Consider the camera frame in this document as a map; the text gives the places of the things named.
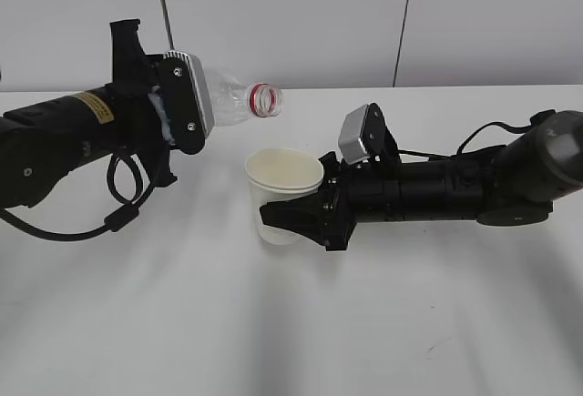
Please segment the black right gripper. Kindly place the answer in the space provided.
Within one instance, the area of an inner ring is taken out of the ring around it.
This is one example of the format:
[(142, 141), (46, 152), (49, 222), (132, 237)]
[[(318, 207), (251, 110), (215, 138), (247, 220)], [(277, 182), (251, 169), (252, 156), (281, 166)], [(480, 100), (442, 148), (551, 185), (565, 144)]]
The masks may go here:
[(349, 201), (354, 167), (338, 160), (335, 151), (319, 158), (323, 167), (322, 206), (308, 198), (272, 201), (260, 207), (264, 225), (296, 233), (327, 251), (348, 249), (356, 227), (356, 219)]

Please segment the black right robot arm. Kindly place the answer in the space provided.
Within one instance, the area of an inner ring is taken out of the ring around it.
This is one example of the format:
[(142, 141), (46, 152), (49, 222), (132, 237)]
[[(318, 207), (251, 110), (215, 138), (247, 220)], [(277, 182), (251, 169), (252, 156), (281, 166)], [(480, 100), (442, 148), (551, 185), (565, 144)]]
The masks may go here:
[(272, 201), (262, 222), (328, 250), (345, 250), (357, 224), (469, 220), (494, 227), (537, 224), (554, 201), (582, 189), (582, 114), (539, 112), (524, 127), (496, 122), (517, 135), (507, 145), (451, 156), (423, 153), (405, 163), (376, 104), (343, 122), (339, 148), (322, 156), (323, 181), (311, 195)]

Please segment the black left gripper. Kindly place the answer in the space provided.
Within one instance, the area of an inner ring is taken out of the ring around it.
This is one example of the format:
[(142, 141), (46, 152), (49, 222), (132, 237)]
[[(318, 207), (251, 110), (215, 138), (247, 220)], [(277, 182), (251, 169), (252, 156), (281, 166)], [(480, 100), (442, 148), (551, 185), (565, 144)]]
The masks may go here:
[(149, 95), (159, 86), (161, 54), (146, 55), (138, 37), (139, 19), (110, 24), (112, 82), (110, 91), (116, 110), (123, 146), (138, 156), (148, 178), (157, 187), (178, 180), (169, 168), (169, 144), (162, 135), (159, 113)]

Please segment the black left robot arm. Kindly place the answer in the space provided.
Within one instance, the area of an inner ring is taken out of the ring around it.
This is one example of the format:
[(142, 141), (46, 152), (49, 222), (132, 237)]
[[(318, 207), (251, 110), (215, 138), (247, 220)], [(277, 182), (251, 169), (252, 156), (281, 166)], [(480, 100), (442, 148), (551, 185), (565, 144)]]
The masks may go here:
[(175, 181), (150, 100), (159, 55), (146, 54), (137, 19), (113, 22), (112, 79), (104, 86), (4, 112), (1, 206), (31, 208), (69, 172), (102, 157), (137, 156), (156, 186)]

